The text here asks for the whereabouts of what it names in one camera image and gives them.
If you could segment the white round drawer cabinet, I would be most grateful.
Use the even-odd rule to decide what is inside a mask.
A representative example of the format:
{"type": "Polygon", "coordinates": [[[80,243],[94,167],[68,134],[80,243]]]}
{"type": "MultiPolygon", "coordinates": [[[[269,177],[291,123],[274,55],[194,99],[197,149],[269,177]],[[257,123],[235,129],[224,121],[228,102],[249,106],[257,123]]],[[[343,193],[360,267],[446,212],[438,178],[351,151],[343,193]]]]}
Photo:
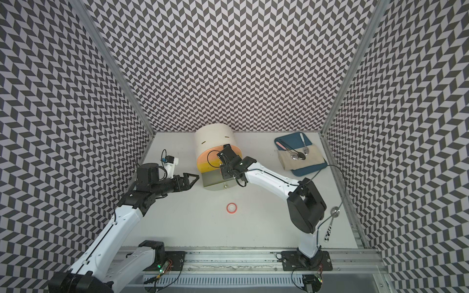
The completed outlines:
{"type": "Polygon", "coordinates": [[[215,123],[206,125],[195,132],[197,157],[210,148],[226,144],[230,144],[233,151],[237,155],[242,156],[241,149],[238,147],[233,131],[228,125],[215,123]]]}

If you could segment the red tape roll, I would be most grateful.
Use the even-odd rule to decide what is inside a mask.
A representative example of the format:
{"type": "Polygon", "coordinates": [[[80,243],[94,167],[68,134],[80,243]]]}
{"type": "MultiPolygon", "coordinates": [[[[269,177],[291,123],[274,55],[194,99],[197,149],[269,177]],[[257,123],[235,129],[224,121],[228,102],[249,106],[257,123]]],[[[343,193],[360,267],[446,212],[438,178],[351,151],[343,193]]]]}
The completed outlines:
{"type": "Polygon", "coordinates": [[[234,214],[238,210],[238,206],[235,203],[229,203],[226,207],[226,210],[229,214],[234,214]]]}

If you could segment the yellow drawer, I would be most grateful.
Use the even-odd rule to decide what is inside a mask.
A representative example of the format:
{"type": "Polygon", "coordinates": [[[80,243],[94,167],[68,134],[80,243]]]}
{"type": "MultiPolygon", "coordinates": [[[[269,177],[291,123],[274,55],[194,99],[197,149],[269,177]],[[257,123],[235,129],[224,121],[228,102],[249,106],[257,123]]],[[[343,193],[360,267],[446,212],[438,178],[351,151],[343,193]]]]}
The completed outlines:
{"type": "Polygon", "coordinates": [[[211,172],[217,169],[220,169],[222,165],[222,162],[217,161],[217,162],[201,162],[197,164],[197,168],[200,173],[206,173],[206,172],[211,172]]]}

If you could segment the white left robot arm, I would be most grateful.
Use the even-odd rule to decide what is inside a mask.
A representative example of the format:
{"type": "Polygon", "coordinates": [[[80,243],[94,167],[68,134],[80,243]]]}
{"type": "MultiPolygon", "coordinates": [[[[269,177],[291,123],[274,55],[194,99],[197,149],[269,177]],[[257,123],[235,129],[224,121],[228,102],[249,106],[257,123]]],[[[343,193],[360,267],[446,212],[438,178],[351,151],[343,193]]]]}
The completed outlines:
{"type": "Polygon", "coordinates": [[[119,293],[146,269],[166,273],[172,265],[164,243],[144,241],[117,267],[111,263],[122,244],[158,199],[190,190],[199,176],[175,175],[175,164],[147,163],[138,167],[136,179],[119,200],[114,214],[91,246],[66,272],[56,272],[48,282],[51,293],[119,293]]]}

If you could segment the grey bottom drawer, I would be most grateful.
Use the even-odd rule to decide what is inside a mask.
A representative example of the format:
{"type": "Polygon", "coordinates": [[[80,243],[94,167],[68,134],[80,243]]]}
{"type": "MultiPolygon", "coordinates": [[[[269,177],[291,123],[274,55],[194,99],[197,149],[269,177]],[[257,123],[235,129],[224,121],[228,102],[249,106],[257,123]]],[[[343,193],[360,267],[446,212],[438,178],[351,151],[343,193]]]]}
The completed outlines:
{"type": "Polygon", "coordinates": [[[220,170],[213,170],[210,172],[202,173],[203,187],[210,191],[219,191],[236,186],[236,181],[231,179],[224,179],[220,170]]]}

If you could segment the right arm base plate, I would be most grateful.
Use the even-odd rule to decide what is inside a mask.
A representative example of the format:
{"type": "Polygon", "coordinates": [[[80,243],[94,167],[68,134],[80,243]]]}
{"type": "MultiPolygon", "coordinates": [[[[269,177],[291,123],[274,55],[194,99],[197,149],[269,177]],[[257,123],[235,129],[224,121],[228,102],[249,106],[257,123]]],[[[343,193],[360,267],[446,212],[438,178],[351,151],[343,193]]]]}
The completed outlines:
{"type": "Polygon", "coordinates": [[[330,255],[328,251],[323,250],[319,250],[312,258],[304,256],[298,250],[281,251],[279,261],[282,263],[284,271],[293,271],[294,269],[303,271],[333,271],[330,255]]]}

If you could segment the orange top drawer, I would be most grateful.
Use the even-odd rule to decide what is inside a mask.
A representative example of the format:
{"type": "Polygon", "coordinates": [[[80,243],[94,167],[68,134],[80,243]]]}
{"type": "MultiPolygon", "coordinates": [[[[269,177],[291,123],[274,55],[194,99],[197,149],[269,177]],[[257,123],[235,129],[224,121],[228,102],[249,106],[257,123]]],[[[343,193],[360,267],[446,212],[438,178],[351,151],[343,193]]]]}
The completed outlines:
{"type": "Polygon", "coordinates": [[[205,164],[210,161],[214,164],[214,161],[218,159],[217,153],[222,151],[225,148],[225,145],[216,146],[204,151],[199,157],[197,158],[197,164],[205,164]]]}

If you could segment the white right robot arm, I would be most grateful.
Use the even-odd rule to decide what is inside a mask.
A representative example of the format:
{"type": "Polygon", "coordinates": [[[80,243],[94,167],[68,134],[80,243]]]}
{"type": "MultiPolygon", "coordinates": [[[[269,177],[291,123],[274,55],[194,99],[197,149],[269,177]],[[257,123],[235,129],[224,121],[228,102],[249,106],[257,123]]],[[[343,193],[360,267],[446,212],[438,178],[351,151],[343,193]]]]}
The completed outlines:
{"type": "Polygon", "coordinates": [[[224,178],[237,183],[258,185],[277,195],[286,204],[293,225],[302,232],[298,251],[312,259],[319,252],[318,227],[324,218],[327,205],[315,183],[308,178],[302,180],[284,177],[266,168],[252,157],[240,157],[231,145],[223,146],[217,153],[219,168],[224,178]]]}

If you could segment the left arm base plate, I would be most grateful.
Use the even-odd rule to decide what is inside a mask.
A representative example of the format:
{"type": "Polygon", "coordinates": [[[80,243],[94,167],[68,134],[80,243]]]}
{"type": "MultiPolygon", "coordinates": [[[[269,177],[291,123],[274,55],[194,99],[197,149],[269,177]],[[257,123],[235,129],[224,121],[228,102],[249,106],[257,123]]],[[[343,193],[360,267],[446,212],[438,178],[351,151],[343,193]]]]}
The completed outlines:
{"type": "Polygon", "coordinates": [[[162,255],[153,257],[152,264],[145,268],[144,272],[165,272],[167,270],[180,272],[184,266],[185,251],[169,251],[162,255]]]}

